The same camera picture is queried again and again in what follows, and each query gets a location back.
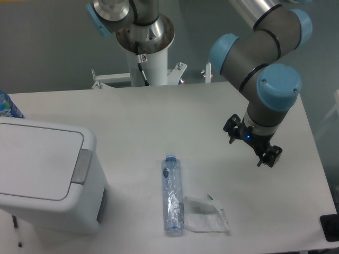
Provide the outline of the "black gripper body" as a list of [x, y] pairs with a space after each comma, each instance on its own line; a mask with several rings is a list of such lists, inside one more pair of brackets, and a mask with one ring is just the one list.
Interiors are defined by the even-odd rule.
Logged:
[[237, 139], [243, 140], [252, 147], [256, 155], [263, 155], [270, 147], [270, 140], [274, 133], [269, 135], [259, 135], [254, 133], [252, 126], [246, 126], [244, 123], [238, 127]]

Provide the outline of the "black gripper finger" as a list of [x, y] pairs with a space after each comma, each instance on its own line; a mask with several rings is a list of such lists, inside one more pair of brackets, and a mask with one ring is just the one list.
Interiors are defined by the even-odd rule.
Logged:
[[257, 166], [267, 165], [272, 168], [280, 159], [283, 149], [278, 146], [269, 146], [266, 150], [259, 150], [257, 155], [259, 162]]
[[237, 114], [233, 114], [225, 123], [223, 131], [229, 136], [229, 144], [232, 144], [235, 140], [241, 140], [242, 121]]

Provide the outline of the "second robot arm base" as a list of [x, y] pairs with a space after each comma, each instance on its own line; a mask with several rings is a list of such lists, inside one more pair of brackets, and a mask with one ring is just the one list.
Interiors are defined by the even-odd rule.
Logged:
[[89, 1], [85, 9], [103, 37], [131, 24], [152, 25], [160, 16], [159, 1]]

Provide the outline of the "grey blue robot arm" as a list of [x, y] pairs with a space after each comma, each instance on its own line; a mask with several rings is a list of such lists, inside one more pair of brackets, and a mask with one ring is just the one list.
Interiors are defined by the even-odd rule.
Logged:
[[279, 1], [232, 1], [232, 6], [253, 33], [246, 39], [225, 34], [210, 49], [212, 66], [248, 100], [244, 116], [232, 115], [224, 131], [231, 141], [247, 143], [260, 165], [273, 167], [282, 149], [270, 141], [302, 88], [299, 73], [279, 59], [310, 39], [313, 24], [305, 11], [287, 10]]

